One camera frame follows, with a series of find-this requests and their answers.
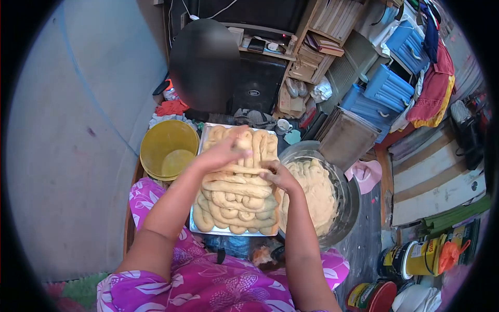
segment raw bread dough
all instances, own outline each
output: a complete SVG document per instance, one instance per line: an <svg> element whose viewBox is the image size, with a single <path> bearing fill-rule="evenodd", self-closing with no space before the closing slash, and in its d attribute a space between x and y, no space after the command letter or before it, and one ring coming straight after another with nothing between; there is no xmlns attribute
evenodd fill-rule
<svg viewBox="0 0 499 312"><path fill-rule="evenodd" d="M226 138L230 131L222 126L211 127L203 151ZM278 202L274 196L278 189L258 174L270 172L260 167L260 161L277 159L277 137L265 130L248 129L238 135L235 148L252 149L253 156L203 178L194 204L194 223L202 232L209 232L216 226L229 228L234 234L260 231L272 235L278 227Z"/></svg>
<svg viewBox="0 0 499 312"><path fill-rule="evenodd" d="M307 198L308 211L317 236L325 235L336 217L337 203L334 187L329 180L329 171L317 159L291 162L286 165L300 183ZM286 232L289 196L285 194L279 208L280 227Z"/></svg>

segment pink floral dress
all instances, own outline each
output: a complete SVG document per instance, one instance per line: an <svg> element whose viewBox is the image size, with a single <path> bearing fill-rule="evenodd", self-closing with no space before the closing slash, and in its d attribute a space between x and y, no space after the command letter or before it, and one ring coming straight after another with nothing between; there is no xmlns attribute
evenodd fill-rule
<svg viewBox="0 0 499 312"><path fill-rule="evenodd" d="M130 209L140 229L165 190L149 178L130 191ZM335 289L346 278L349 263L336 249L321 253L326 281ZM262 272L251 262L208 253L187 228L173 249L171 282L147 271L111 274L97 286L97 310L155 311L295 311L285 268Z"/></svg>

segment yellow bowl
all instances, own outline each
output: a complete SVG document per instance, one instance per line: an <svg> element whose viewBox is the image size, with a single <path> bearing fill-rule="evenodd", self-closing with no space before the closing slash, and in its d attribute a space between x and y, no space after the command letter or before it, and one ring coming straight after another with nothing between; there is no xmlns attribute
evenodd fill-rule
<svg viewBox="0 0 499 312"><path fill-rule="evenodd" d="M150 176L172 181L195 157L198 146L199 136L191 126L180 120L166 120L147 131L140 145L140 162Z"/></svg>

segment television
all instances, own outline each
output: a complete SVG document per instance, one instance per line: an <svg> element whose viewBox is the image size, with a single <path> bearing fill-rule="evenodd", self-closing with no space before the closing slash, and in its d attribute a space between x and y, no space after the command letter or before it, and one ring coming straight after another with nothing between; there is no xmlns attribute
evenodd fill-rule
<svg viewBox="0 0 499 312"><path fill-rule="evenodd" d="M198 16L207 18L232 0L199 0ZM308 0L238 0L214 17L227 27L245 29L245 34L289 41L296 33Z"/></svg>

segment hand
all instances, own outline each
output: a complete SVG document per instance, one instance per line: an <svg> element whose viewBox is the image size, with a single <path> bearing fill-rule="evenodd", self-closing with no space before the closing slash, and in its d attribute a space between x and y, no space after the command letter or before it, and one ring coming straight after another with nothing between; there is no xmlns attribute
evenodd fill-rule
<svg viewBox="0 0 499 312"><path fill-rule="evenodd" d="M195 158L194 164L198 165L201 170L208 173L224 167L231 162L248 158L253 154L251 150L239 150L236 148L238 135L248 128L247 125L233 127L230 134L210 149L201 153Z"/></svg>
<svg viewBox="0 0 499 312"><path fill-rule="evenodd" d="M291 172L278 160L272 161L262 161L260 162L262 168L269 169L275 174L270 174L266 172L260 173L262 179L273 182L280 189L284 190L286 193L294 191L296 189L301 189L298 181L293 177Z"/></svg>

